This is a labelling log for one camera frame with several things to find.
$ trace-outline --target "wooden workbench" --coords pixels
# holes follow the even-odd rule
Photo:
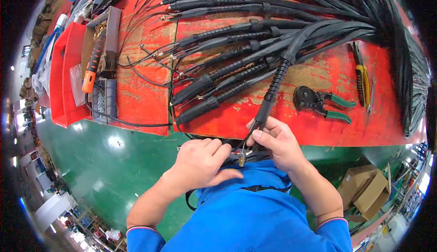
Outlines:
[[[136,0],[122,0],[116,4],[118,8],[122,9],[119,45],[126,34],[127,24],[134,13],[135,2]],[[160,2],[161,0],[155,0],[152,4]],[[167,6],[161,6],[143,12],[140,16],[164,11],[166,8]],[[127,63],[126,55],[129,56],[131,61],[146,56],[146,53],[140,49],[139,44],[144,44],[147,50],[152,51],[175,39],[254,18],[251,16],[221,14],[184,20],[178,24],[158,21],[149,25],[159,16],[154,16],[137,25],[121,52],[120,63]],[[405,14],[402,17],[407,25],[412,28]],[[390,78],[389,52],[366,42],[360,42],[359,46],[364,63],[368,67],[369,80],[372,80],[373,76],[377,80],[373,113],[371,115],[368,115],[366,109],[357,104],[354,108],[344,109],[343,113],[352,119],[352,124],[347,124],[344,121],[324,119],[311,110],[298,113],[293,105],[293,91],[299,85],[309,86],[315,91],[333,92],[347,101],[356,101],[358,103],[357,80],[354,70],[355,61],[348,44],[332,48],[313,59],[305,61],[303,64],[292,66],[281,86],[271,115],[286,122],[301,145],[384,146],[424,141],[425,124],[421,124],[420,130],[410,139],[405,139],[403,136],[400,124],[400,108],[396,103],[394,85]],[[198,63],[199,59],[214,54],[197,54],[197,56],[186,58],[180,69],[187,68]],[[156,61],[150,59],[135,68],[146,78],[157,83],[164,83],[169,80],[169,70],[160,66],[153,67],[154,64],[156,64]],[[223,103],[218,109],[199,117],[190,124],[182,125],[182,131],[197,135],[244,138],[247,134],[245,125],[255,116],[270,81],[271,78],[265,79],[253,85],[244,93]],[[147,83],[130,68],[119,67],[117,69],[118,118],[134,123],[167,123],[169,121],[167,104],[167,89]],[[328,101],[325,108],[338,111],[337,107],[329,105]],[[170,129],[167,127],[134,128],[120,123],[113,125],[157,135],[169,135],[170,133]]]

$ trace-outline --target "red plastic crate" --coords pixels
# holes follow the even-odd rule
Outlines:
[[[81,60],[85,28],[84,25],[72,22],[53,45],[49,81],[50,107],[52,122],[64,128],[90,116],[86,105],[76,107],[70,83],[70,69]]]

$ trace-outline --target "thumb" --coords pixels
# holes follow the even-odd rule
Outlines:
[[[280,152],[282,150],[282,146],[279,140],[260,130],[254,130],[252,132],[252,137],[254,140],[266,148],[269,148],[273,152]]]
[[[237,169],[222,169],[217,172],[216,176],[214,176],[214,178],[208,183],[208,185],[216,186],[223,181],[233,178],[243,178],[243,174]]]

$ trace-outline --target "blue shirt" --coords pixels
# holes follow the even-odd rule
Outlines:
[[[244,179],[198,189],[198,209],[167,243],[150,227],[129,228],[128,251],[352,251],[344,218],[330,219],[313,232],[306,220],[305,206],[296,198],[275,189],[241,189],[254,185],[290,186],[286,173],[276,168],[272,160],[246,163],[241,172]]]

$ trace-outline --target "green painted floor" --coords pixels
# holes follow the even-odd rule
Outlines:
[[[126,216],[137,196],[150,188],[175,161],[177,146],[187,138],[124,130],[82,120],[68,129],[52,124],[50,110],[37,118],[40,141],[58,173],[78,203],[93,211],[112,228],[125,232]],[[338,186],[347,169],[370,161],[383,168],[404,146],[342,148],[303,146],[302,150],[320,173]],[[292,194],[300,197],[298,190]],[[168,208],[158,230],[170,239],[192,211],[180,197]]]

